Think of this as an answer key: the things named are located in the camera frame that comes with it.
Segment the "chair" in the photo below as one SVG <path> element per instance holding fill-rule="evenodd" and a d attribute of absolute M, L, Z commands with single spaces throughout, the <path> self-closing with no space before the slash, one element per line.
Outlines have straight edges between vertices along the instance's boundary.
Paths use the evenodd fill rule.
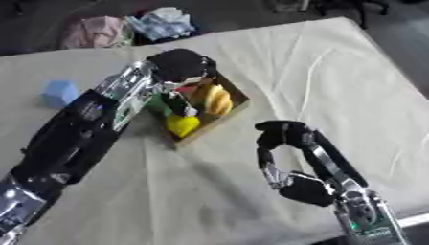
<path fill-rule="evenodd" d="M 376 4 L 381 7 L 379 12 L 381 15 L 387 15 L 389 13 L 389 4 L 383 0 L 343 0 L 351 3 L 358 11 L 360 17 L 360 27 L 362 29 L 368 28 L 367 12 L 365 10 L 365 4 Z M 329 5 L 333 2 L 329 0 L 318 0 L 316 3 L 316 10 L 322 15 L 327 15 L 327 10 L 330 9 Z"/>

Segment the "wooden tray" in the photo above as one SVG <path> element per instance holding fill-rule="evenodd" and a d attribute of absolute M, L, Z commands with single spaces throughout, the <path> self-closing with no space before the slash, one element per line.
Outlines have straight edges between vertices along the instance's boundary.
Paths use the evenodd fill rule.
<path fill-rule="evenodd" d="M 223 88 L 231 95 L 231 100 L 233 101 L 234 107 L 227 115 L 222 117 L 213 116 L 207 113 L 199 115 L 198 119 L 200 120 L 200 125 L 197 129 L 195 129 L 185 138 L 178 138 L 177 136 L 167 131 L 167 129 L 165 128 L 165 118 L 156 116 L 158 120 L 162 121 L 162 123 L 160 123 L 163 126 L 162 129 L 165 132 L 167 138 L 172 140 L 172 144 L 175 148 L 182 147 L 192 142 L 193 140 L 200 138 L 206 132 L 222 124 L 226 120 L 231 119 L 234 115 L 236 115 L 238 112 L 242 111 L 249 105 L 249 97 L 247 97 L 241 90 L 235 87 L 235 85 L 230 80 L 222 76 L 220 73 L 217 74 L 214 83 L 222 85 Z"/>

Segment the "chair wheel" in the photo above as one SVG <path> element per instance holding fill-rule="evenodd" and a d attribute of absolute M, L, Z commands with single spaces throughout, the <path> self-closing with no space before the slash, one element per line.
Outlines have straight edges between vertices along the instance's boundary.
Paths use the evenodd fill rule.
<path fill-rule="evenodd" d="M 380 12 L 380 15 L 387 15 L 387 14 L 389 14 L 389 9 L 388 9 L 388 8 L 385 8 L 385 9 L 383 9 L 383 10 Z"/>

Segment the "yellow toy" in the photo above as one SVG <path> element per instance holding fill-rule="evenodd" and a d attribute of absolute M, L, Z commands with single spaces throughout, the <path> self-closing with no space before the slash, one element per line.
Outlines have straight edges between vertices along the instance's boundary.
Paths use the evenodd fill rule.
<path fill-rule="evenodd" d="M 179 138 L 186 137 L 200 124 L 197 117 L 180 117 L 170 114 L 167 117 L 167 129 Z"/>

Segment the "white cloth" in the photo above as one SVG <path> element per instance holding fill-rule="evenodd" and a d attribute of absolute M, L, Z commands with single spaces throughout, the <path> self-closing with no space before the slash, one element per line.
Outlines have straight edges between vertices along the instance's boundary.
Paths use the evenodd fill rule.
<path fill-rule="evenodd" d="M 0 173 L 56 112 L 38 103 L 48 81 L 85 90 L 132 60 L 173 48 L 216 60 L 250 107 L 177 151 L 148 115 L 139 116 L 22 245 L 307 244 L 340 234 L 331 209 L 286 200 L 260 174 L 254 124 L 273 119 L 301 117 L 319 128 L 399 216 L 427 210 L 429 103 L 347 19 L 1 57 Z M 310 170 L 298 151 L 275 154 L 283 170 Z"/>

